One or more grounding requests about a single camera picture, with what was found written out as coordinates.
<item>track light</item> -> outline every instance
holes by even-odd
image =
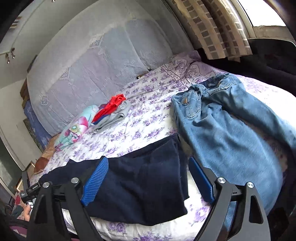
[[[10,51],[12,58],[15,58],[15,55],[13,54],[14,50],[15,50],[15,48],[12,48],[11,51]]]
[[[8,55],[8,53],[5,54],[5,58],[7,59],[7,62],[6,62],[6,63],[9,64],[9,63],[10,63],[10,60],[9,60],[9,55]]]

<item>wall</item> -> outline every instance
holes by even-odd
[[[0,89],[0,127],[5,139],[21,162],[19,166],[27,167],[30,161],[36,162],[41,152],[26,128],[20,128],[22,121],[26,118],[20,96],[23,82],[24,80],[17,81]]]
[[[259,26],[254,27],[257,38],[271,38],[289,40],[296,44],[292,34],[287,27],[283,26]]]

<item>jeans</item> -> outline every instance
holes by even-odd
[[[192,85],[172,97],[172,106],[178,130],[195,158],[230,183],[253,182],[268,214],[281,190],[281,167],[271,147],[240,118],[288,145],[294,157],[295,131],[247,93],[232,74]],[[232,204],[225,222],[228,227],[233,212]]]
[[[241,62],[224,59],[208,60],[205,53],[199,51],[202,61],[215,68],[225,70],[229,73],[239,74],[260,80],[264,83],[282,88],[296,96],[296,73],[293,64],[294,59],[272,55],[273,61],[268,61],[266,55],[243,56]]]

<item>bed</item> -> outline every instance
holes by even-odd
[[[132,104],[128,116],[120,123],[94,134],[89,129],[81,140],[63,151],[56,152],[42,174],[34,175],[31,184],[41,175],[56,167],[64,166],[69,159],[82,161],[106,157],[118,157],[140,149],[177,132],[171,110],[171,96],[187,90],[211,76],[224,71],[211,67],[200,60],[197,51],[174,55],[169,63],[150,71],[140,79],[126,84],[119,93],[125,94]],[[296,98],[280,88],[258,80],[237,75],[248,93],[268,105],[279,117],[294,128],[295,113],[284,103],[296,105]],[[276,140],[251,126],[270,144],[280,160],[282,171],[287,169],[287,152]],[[92,218],[92,221],[105,240],[151,241],[151,240],[193,240],[201,229],[210,211],[210,205],[203,201],[190,172],[188,171],[190,198],[185,201],[188,214],[175,220],[155,226],[113,223]],[[69,231],[75,233],[68,210],[63,215]]]

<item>jeans back pocket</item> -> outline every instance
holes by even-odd
[[[231,85],[236,85],[234,78],[229,74],[223,74],[222,79],[218,83],[218,86],[214,89],[207,89],[207,92],[209,93],[209,95],[212,95],[218,91],[226,90]]]

